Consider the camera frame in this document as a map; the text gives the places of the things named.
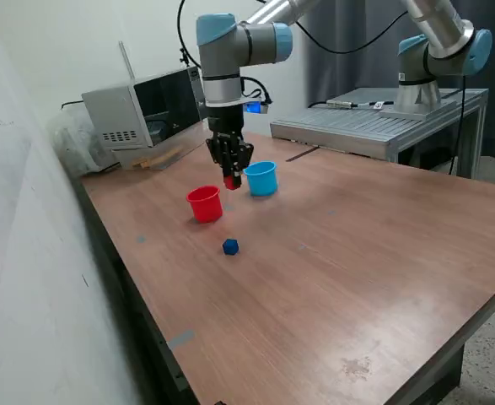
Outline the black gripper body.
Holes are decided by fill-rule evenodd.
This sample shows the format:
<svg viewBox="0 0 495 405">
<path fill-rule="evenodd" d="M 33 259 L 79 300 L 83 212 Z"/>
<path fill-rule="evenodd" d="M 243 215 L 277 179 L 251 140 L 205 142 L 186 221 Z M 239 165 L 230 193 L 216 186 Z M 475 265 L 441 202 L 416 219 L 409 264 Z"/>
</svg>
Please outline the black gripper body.
<svg viewBox="0 0 495 405">
<path fill-rule="evenodd" d="M 208 107 L 207 113 L 208 127 L 213 134 L 223 133 L 243 140 L 244 112 L 241 104 Z"/>
</svg>

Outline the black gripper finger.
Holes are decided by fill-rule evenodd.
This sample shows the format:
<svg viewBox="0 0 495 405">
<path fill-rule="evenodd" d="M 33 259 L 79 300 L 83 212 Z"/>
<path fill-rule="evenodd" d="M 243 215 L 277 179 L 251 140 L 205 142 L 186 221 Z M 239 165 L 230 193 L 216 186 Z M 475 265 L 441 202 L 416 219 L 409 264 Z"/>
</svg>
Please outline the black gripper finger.
<svg viewBox="0 0 495 405">
<path fill-rule="evenodd" d="M 232 188 L 232 161 L 230 156 L 230 138 L 224 134 L 213 134 L 206 140 L 213 161 L 218 164 L 223 172 L 223 183 L 227 188 Z"/>
<path fill-rule="evenodd" d="M 232 184 L 240 188 L 243 170 L 250 165 L 254 146 L 247 143 L 242 136 L 233 136 L 232 139 Z"/>
</svg>

